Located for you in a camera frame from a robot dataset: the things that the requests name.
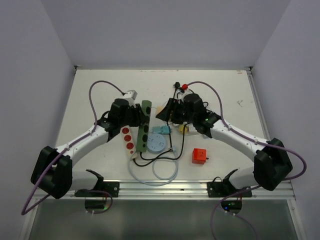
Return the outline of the yellow plug adapter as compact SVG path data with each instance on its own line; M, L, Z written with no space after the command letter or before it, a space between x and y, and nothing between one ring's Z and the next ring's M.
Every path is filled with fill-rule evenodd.
M183 125L181 124L179 127L178 127L178 131L181 133L181 134L186 134L189 132L189 127L187 125Z

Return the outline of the beige red power strip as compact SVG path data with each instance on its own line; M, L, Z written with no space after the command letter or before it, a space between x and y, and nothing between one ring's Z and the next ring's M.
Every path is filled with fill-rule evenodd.
M120 133L121 139L124 143L125 153L127 157L129 159L132 158L132 160L135 160L138 155L136 153L136 144L133 138L131 128L128 125L124 126L121 128Z

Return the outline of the green power strip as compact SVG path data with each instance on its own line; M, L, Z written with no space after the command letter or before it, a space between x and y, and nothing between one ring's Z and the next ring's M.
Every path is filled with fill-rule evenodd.
M146 114L151 116L151 108L152 102L149 100L143 100L141 102L142 111ZM149 134L149 125L145 124L139 126L138 133L137 133L137 141L136 141L136 150L138 152L144 153L147 150L147 141L148 141L148 134Z

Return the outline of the blue round socket base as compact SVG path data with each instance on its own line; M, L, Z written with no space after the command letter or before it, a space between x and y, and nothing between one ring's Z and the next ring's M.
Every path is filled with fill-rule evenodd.
M162 153L167 146L166 138L159 133L150 133L147 139L147 150L153 154Z

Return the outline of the red cube socket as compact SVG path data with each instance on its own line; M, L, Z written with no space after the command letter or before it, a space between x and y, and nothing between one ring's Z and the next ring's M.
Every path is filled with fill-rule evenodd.
M192 151L191 162L193 164L204 165L209 160L208 152L203 148L194 148Z

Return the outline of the orange cube adapter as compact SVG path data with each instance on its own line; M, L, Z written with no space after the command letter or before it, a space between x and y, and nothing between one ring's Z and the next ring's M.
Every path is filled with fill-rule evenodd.
M160 112L164 110L165 106L157 106L156 107L156 114L158 115Z

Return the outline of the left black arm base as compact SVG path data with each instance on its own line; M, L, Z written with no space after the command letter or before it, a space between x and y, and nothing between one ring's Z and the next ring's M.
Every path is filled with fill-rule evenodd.
M75 197L83 198L101 198L105 197L104 193L100 191L109 193L113 198L119 196L120 191L120 182L119 181L103 181L100 183L100 186L95 186L93 190L77 190L75 191Z

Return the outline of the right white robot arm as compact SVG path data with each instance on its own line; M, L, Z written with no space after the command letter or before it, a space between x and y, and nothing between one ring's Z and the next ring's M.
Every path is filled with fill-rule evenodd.
M198 133L233 147L253 162L251 167L234 169L224 177L218 189L227 196L235 196L255 185L273 191L293 169L280 140L254 137L223 122L220 115L204 106L196 93L185 94L181 100L170 98L156 118L174 124L192 124Z

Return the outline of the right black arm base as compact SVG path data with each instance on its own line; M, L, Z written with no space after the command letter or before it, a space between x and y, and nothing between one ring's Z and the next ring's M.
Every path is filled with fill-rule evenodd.
M214 178L212 181L206 183L207 195L209 198L224 198L229 195L235 194L245 188L236 189L229 181L229 176L226 176L220 181L216 181L218 177Z

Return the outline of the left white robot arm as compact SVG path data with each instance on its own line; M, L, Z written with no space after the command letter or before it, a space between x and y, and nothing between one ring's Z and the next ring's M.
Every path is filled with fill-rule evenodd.
M104 177L90 169L76 176L74 166L91 151L122 133L124 127L138 127L144 133L142 139L147 140L151 107L149 100L138 104L132 97L115 99L110 110L96 118L93 126L77 139L59 147L42 149L31 183L55 199L62 198L69 191L89 192L95 197L103 195L107 190Z

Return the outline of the black three-pin plug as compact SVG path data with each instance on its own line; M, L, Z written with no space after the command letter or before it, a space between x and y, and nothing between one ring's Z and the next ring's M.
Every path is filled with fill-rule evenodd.
M181 84L179 82L175 82L173 87L174 87L175 90L178 90L178 89L180 89Z

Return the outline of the aluminium front rail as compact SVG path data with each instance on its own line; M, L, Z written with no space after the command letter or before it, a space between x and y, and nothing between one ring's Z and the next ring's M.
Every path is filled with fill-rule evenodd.
M225 196L214 192L207 180L152 181L146 185L135 180L105 180L104 185L113 198L120 200L218 200ZM280 183L273 191L263 188L241 193L234 199L242 200L294 200L296 198L291 182Z

